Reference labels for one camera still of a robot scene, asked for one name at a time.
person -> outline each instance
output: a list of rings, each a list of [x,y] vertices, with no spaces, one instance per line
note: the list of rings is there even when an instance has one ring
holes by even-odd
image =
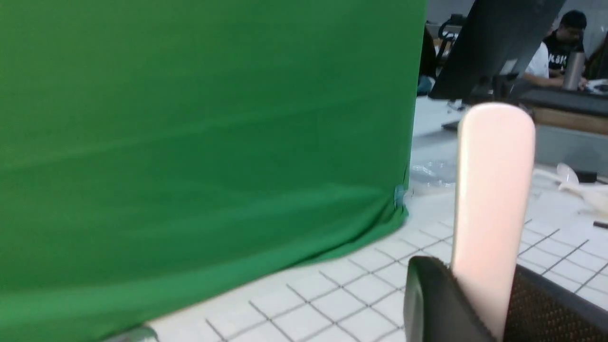
[[[562,77],[572,52],[585,52],[582,34],[587,28],[587,17],[572,10],[562,16],[559,27],[543,40],[549,54],[549,76]]]
[[[530,64],[526,68],[523,78],[530,83],[542,87],[561,88],[564,85],[563,77],[550,77],[550,59],[547,45],[541,42],[538,50],[532,57]],[[586,79],[581,79],[579,87],[584,89],[587,84]]]

green fabric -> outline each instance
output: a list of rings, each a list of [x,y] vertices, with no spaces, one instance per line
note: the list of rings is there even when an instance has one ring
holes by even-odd
[[[423,0],[0,4],[0,341],[92,341],[394,231]]]

computer monitor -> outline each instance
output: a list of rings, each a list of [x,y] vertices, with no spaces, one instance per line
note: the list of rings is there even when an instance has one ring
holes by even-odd
[[[565,0],[475,0],[431,99],[497,97],[504,81],[526,70]]]

man's arm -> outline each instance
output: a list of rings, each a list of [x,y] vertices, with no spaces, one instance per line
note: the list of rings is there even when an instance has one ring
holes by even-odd
[[[527,72],[523,74],[523,78],[537,86],[550,86],[559,88],[564,84],[564,79],[562,78],[547,79],[545,77],[534,76],[533,74],[529,74]]]
[[[564,75],[562,74],[562,72],[560,70],[554,70],[554,69],[549,69],[549,77],[551,77],[552,79],[559,79],[562,78]]]

black hair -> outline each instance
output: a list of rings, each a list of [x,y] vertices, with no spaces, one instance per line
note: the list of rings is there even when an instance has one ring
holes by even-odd
[[[587,28],[587,17],[585,16],[585,13],[581,11],[572,10],[564,14],[560,24],[565,27],[584,30]]]

